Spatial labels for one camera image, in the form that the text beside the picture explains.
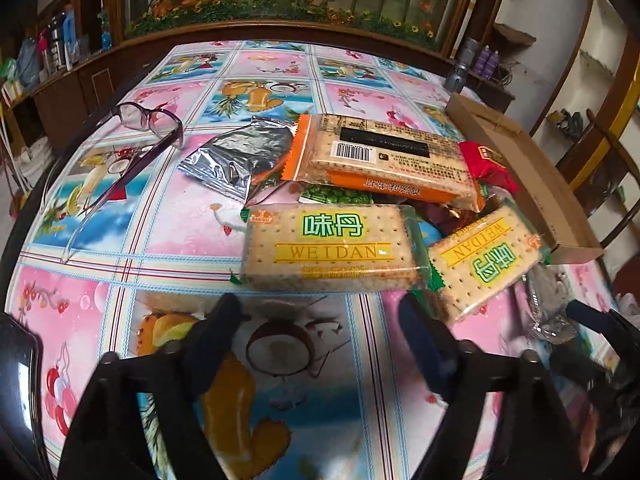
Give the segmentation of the purple bottle pair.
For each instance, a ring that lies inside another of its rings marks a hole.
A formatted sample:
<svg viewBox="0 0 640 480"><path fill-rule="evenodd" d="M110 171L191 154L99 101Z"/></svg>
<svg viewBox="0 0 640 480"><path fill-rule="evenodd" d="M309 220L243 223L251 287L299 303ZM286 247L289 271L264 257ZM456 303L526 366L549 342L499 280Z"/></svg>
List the purple bottle pair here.
<svg viewBox="0 0 640 480"><path fill-rule="evenodd" d="M485 46L477 55L472 71L480 78L489 80L495 73L499 63L499 52Z"/></svg>

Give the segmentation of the purple framed eyeglasses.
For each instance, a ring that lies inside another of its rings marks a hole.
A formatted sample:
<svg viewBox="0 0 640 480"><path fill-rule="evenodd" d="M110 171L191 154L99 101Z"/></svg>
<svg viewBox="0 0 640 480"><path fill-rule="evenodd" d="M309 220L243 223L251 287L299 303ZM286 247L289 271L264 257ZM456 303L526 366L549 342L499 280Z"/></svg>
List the purple framed eyeglasses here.
<svg viewBox="0 0 640 480"><path fill-rule="evenodd" d="M108 118L118 118L127 130L143 134L142 141L100 155L99 161L67 197L65 212L78 218L63 248L61 262L68 263L76 240L92 219L109 203L128 200L127 186L164 151L182 148L183 123L164 106L147 108L128 101L117 104Z"/></svg>

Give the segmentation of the silver foil snack bag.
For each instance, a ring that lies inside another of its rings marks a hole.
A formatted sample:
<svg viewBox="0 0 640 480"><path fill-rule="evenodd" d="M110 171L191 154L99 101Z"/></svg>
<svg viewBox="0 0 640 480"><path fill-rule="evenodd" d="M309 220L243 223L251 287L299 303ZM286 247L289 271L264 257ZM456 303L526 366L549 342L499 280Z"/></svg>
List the silver foil snack bag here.
<svg viewBox="0 0 640 480"><path fill-rule="evenodd" d="M277 179L294 140L294 125L254 116L217 134L179 162L178 169L206 188L247 205Z"/></svg>

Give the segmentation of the brown cardboard box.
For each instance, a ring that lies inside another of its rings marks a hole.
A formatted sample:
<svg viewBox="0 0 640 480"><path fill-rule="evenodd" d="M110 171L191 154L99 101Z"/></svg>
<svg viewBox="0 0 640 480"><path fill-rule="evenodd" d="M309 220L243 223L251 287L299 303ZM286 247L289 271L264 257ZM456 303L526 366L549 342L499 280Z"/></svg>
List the brown cardboard box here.
<svg viewBox="0 0 640 480"><path fill-rule="evenodd" d="M587 263L603 255L574 192L517 122L459 93L450 96L446 113L468 140L506 160L518 185L515 203L551 249L553 263Z"/></svg>

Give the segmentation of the orange cracker pack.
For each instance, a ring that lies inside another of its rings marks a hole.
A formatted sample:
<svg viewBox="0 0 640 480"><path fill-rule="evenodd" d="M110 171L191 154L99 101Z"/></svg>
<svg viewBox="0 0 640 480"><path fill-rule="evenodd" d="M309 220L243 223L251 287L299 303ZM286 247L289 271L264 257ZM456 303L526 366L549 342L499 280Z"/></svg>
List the orange cracker pack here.
<svg viewBox="0 0 640 480"><path fill-rule="evenodd" d="M474 212L485 206L458 142L371 119L300 116L282 178Z"/></svg>

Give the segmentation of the green Weidan cracker pack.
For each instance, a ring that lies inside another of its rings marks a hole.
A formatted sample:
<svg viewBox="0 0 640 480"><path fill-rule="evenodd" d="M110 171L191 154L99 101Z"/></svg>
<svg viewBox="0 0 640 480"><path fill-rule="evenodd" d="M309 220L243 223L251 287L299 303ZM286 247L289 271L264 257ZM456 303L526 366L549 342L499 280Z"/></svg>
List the green Weidan cracker pack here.
<svg viewBox="0 0 640 480"><path fill-rule="evenodd" d="M390 204L250 208L241 283L265 292L425 287L431 263L416 213Z"/></svg>
<svg viewBox="0 0 640 480"><path fill-rule="evenodd" d="M451 325L474 313L549 255L549 248L513 202L427 248L430 304Z"/></svg>

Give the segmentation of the red snack packet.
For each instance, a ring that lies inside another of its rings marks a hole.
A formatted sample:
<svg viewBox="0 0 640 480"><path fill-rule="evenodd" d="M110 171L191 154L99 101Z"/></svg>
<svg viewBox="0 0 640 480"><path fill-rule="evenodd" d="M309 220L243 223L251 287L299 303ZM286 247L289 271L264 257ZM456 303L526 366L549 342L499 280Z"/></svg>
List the red snack packet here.
<svg viewBox="0 0 640 480"><path fill-rule="evenodd" d="M464 141L458 144L470 175L490 185L518 192L518 184L512 178L504 157L484 144Z"/></svg>

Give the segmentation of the floral tablecloth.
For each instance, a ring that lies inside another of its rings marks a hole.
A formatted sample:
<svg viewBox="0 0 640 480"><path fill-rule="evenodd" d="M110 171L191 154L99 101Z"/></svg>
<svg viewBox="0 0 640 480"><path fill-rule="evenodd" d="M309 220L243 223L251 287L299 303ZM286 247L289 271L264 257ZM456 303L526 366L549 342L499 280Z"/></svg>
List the floral tablecloth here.
<svg viewBox="0 0 640 480"><path fill-rule="evenodd" d="M1 389L52 479L620 479L576 197L473 91L332 47L179 44L6 245Z"/></svg>

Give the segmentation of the wooden chair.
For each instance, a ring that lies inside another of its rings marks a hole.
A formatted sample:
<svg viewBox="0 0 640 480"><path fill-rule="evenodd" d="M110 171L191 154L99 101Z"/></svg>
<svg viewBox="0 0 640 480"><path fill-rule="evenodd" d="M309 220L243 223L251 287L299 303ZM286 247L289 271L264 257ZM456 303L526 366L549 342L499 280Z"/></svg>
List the wooden chair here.
<svg viewBox="0 0 640 480"><path fill-rule="evenodd" d="M582 206L585 214L590 218L610 198L615 198L620 205L620 220L612 227L612 230L600 240L603 249L608 248L624 229L630 228L631 223L639 214L639 200L627 207L625 199L620 194L620 186L626 177L631 177L636 186L639 186L639 164L634 161L620 138L597 118L590 108L586 109L588 119L584 134L575 144L575 148L587 139L591 133L598 138L598 144L604 145L604 155L596 162L596 166L588 169L583 177L575 176L568 180L568 185Z"/></svg>

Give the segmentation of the green pea snack packet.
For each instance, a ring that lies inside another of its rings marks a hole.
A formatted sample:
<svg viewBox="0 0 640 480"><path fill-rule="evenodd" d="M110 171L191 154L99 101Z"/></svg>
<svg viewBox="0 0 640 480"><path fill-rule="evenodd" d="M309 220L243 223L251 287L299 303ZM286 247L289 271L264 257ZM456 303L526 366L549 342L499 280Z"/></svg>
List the green pea snack packet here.
<svg viewBox="0 0 640 480"><path fill-rule="evenodd" d="M373 197L369 192L350 190L349 188L307 184L303 192L300 193L298 201L302 204L371 205Z"/></svg>

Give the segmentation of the clear plastic wrapper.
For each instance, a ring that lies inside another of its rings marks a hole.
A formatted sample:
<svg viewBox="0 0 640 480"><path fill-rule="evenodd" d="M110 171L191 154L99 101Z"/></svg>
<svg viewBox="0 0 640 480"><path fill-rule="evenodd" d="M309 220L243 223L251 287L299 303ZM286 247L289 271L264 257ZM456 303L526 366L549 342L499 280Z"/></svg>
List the clear plastic wrapper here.
<svg viewBox="0 0 640 480"><path fill-rule="evenodd" d="M529 333L548 344L566 344L577 330L566 315L572 296L562 272L537 264L524 275Z"/></svg>

